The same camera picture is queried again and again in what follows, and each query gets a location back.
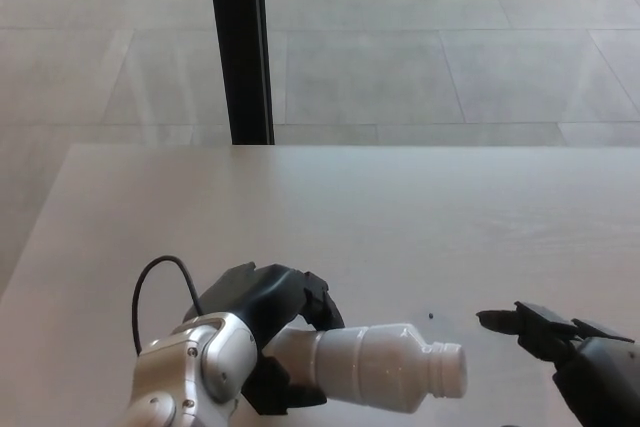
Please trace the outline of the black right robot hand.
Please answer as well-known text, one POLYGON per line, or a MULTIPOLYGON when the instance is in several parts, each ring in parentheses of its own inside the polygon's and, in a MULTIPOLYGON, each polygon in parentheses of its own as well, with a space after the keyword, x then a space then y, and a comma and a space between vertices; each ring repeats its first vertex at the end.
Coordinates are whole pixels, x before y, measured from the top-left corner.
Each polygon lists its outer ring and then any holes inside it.
POLYGON ((554 365, 552 379, 583 426, 639 424, 639 344, 591 321, 566 320, 536 304, 476 314, 487 330, 517 338, 534 358, 554 365))

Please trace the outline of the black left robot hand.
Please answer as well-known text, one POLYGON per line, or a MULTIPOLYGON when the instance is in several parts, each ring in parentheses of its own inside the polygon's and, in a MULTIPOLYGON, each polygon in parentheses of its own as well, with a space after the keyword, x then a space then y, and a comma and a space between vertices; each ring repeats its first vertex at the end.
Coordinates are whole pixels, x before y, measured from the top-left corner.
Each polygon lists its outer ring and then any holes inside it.
MULTIPOLYGON (((318 331, 345 326, 322 278, 280 264, 258 268, 250 262, 233 267, 199 297, 198 304, 203 314, 227 312, 242 320, 258 350, 297 316, 318 331)), ((319 388, 293 382, 279 361, 263 353, 258 354, 242 394, 263 416, 285 415, 290 408, 327 402, 319 388)))

